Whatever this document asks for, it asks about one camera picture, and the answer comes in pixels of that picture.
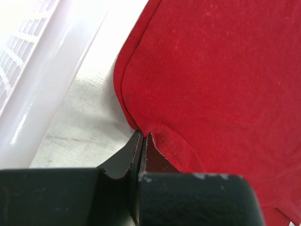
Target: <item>red cloth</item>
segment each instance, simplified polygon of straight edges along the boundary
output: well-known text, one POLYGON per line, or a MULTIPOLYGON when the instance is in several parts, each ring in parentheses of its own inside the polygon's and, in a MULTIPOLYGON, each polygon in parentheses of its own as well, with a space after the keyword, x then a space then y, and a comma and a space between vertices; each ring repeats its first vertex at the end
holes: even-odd
POLYGON ((150 0, 114 85, 178 170, 240 174, 268 226, 300 223, 300 0, 150 0))

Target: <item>red fabric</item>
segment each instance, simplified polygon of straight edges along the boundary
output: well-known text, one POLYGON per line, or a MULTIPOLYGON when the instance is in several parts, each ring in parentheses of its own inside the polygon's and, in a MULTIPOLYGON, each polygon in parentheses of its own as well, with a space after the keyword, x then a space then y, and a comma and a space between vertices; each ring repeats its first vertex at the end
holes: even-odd
POLYGON ((300 0, 149 0, 114 85, 178 170, 240 174, 268 226, 300 223, 300 0))

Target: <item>garment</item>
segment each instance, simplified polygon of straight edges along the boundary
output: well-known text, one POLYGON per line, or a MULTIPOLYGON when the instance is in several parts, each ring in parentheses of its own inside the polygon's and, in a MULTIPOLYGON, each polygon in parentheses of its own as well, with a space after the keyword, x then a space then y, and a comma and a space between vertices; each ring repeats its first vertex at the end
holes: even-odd
POLYGON ((300 0, 149 0, 114 86, 178 170, 242 175, 268 226, 300 223, 300 0))

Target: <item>red towel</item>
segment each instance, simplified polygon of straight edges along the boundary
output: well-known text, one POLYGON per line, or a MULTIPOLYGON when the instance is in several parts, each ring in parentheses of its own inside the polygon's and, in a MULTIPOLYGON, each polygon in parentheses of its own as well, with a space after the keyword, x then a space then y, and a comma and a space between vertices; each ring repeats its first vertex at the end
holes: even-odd
POLYGON ((300 0, 149 0, 114 85, 178 170, 240 174, 268 226, 299 225, 300 0))

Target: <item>laundry basket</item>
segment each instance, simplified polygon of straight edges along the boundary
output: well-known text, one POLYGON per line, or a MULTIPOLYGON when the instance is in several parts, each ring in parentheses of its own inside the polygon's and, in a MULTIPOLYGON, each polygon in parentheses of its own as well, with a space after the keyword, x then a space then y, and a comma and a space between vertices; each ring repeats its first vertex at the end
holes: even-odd
POLYGON ((0 169, 29 167, 110 7, 24 1, 29 7, 0 43, 0 169))

